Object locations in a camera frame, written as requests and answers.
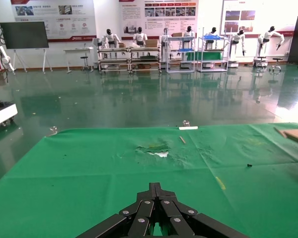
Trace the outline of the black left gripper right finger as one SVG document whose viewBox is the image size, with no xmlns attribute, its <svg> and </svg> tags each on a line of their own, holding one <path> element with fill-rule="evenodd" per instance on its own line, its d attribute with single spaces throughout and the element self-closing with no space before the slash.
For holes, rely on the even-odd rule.
<svg viewBox="0 0 298 238">
<path fill-rule="evenodd" d="M 155 184 L 155 197 L 160 201 L 158 217 L 166 221 L 168 234 L 175 233 L 185 238 L 200 236 L 204 238 L 246 238 L 247 235 L 203 214 L 178 201 L 176 194 L 163 190 L 160 183 Z"/>
</svg>

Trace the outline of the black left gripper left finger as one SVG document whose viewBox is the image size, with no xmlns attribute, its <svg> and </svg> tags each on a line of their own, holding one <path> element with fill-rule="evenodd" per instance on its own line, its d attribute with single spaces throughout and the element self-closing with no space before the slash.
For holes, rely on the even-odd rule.
<svg viewBox="0 0 298 238">
<path fill-rule="evenodd" d="M 150 218 L 154 210 L 156 199 L 156 183 L 150 183 L 147 191 L 137 193 L 136 202 L 122 209 L 93 226 L 79 238 L 122 238 L 133 232 L 140 232 L 142 236 L 148 233 Z"/>
</svg>

